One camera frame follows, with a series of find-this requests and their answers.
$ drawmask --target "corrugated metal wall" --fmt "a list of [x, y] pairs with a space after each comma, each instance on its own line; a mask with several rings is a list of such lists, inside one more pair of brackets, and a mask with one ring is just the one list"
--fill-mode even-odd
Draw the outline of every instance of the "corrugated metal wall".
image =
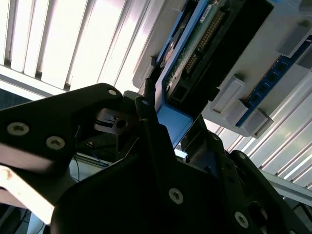
[[164, 3], [2, 0], [0, 74], [51, 94], [97, 82], [137, 91], [132, 78]]

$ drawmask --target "bright light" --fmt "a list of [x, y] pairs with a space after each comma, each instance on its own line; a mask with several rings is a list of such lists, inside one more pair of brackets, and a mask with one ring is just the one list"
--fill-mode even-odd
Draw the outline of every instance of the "bright light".
[[66, 82], [86, 4], [87, 0], [58, 0], [52, 14], [41, 80], [60, 89]]
[[49, 0], [36, 1], [31, 23], [24, 73], [35, 77]]
[[181, 150], [175, 149], [175, 155], [178, 157], [181, 157], [181, 158], [185, 158], [187, 156], [187, 153], [185, 153]]
[[29, 30], [35, 0], [18, 1], [13, 33], [11, 68], [18, 72], [24, 70]]
[[71, 90], [97, 83], [124, 4], [125, 0], [95, 1], [70, 73]]
[[131, 40], [134, 38], [138, 24], [140, 24], [140, 19], [144, 14], [146, 0], [134, 0], [131, 3], [129, 12], [114, 45], [114, 50], [106, 59], [103, 66], [99, 82], [108, 83], [110, 85], [115, 84], [125, 55], [127, 54], [129, 44], [131, 44]]
[[10, 0], [0, 1], [0, 65], [4, 65]]
[[132, 83], [135, 68], [164, 2], [164, 0], [151, 0], [146, 9], [140, 28], [133, 40], [130, 51], [115, 84], [115, 87], [121, 93], [126, 90], [138, 91], [138, 88]]
[[41, 96], [39, 94], [35, 94], [31, 91], [28, 91], [26, 89], [20, 88], [18, 86], [13, 85], [13, 84], [7, 83], [3, 80], [0, 80], [0, 87], [3, 90], [6, 90], [10, 93], [19, 95], [23, 98], [27, 98], [27, 99], [32, 100], [32, 101], [37, 101], [37, 100], [44, 98], [44, 96]]
[[44, 92], [47, 92], [49, 94], [58, 95], [65, 93], [64, 90], [58, 89], [52, 85], [46, 84], [40, 80], [28, 77], [22, 73], [19, 73], [17, 71], [14, 71], [8, 67], [0, 66], [0, 74], [6, 77], [9, 77], [11, 79], [14, 79], [18, 82], [24, 83], [26, 85], [32, 86], [36, 89], [40, 89]]
[[5, 188], [45, 224], [50, 224], [54, 206], [8, 167], [0, 166], [0, 186]]

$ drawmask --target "cable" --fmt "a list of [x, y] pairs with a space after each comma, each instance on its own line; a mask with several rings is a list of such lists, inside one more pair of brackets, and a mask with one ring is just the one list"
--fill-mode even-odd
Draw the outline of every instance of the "cable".
[[25, 212], [25, 214], [23, 215], [23, 218], [21, 218], [20, 222], [19, 222], [19, 225], [17, 226], [17, 228], [15, 229], [15, 232], [17, 232], [17, 230], [20, 228], [21, 224], [24, 222], [24, 219], [29, 215], [31, 214], [31, 211], [29, 213], [27, 213], [27, 211]]
[[78, 182], [80, 181], [80, 169], [79, 169], [79, 165], [78, 165], [78, 162], [77, 162], [77, 159], [76, 157], [74, 156], [74, 160], [76, 161], [76, 164], [77, 164], [77, 170], [78, 170]]
[[74, 180], [76, 180], [76, 181], [78, 181], [78, 182], [79, 182], [79, 180], [78, 180], [78, 179], [76, 179], [76, 178], [74, 178], [74, 177], [72, 177], [72, 179], [74, 179]]
[[38, 234], [42, 230], [43, 226], [44, 226], [44, 223], [42, 223], [41, 228], [39, 229], [39, 231], [36, 234]]
[[91, 154], [92, 154], [93, 157], [95, 157], [95, 158], [98, 160], [98, 162], [99, 162], [102, 166], [104, 166], [104, 167], [108, 167], [108, 166], [109, 166], [108, 164], [103, 163], [103, 162], [98, 158], [98, 156], [96, 155], [96, 153], [94, 153], [93, 151], [91, 151]]

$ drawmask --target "black plastic part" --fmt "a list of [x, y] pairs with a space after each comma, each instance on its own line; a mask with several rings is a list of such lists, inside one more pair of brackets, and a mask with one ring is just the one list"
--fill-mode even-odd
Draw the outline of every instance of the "black plastic part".
[[155, 82], [152, 79], [147, 78], [144, 86], [144, 97], [152, 106], [155, 106], [155, 92]]
[[[121, 99], [115, 87], [97, 84], [2, 110], [0, 163], [38, 174], [63, 174], [75, 153], [78, 126], [90, 128], [98, 110], [114, 108]], [[29, 132], [23, 136], [9, 134], [7, 126], [13, 122], [27, 124]], [[65, 147], [48, 148], [46, 140], [51, 136], [64, 139]]]

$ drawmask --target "blue wire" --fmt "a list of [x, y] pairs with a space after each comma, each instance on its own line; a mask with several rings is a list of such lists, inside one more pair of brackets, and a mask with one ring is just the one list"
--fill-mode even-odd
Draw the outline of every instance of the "blue wire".
[[103, 163], [93, 151], [91, 151], [91, 154], [92, 154], [93, 157], [95, 157], [95, 158], [98, 160], [98, 162], [99, 162], [102, 166], [104, 166], [104, 167], [107, 167], [107, 166], [108, 166], [108, 164]]

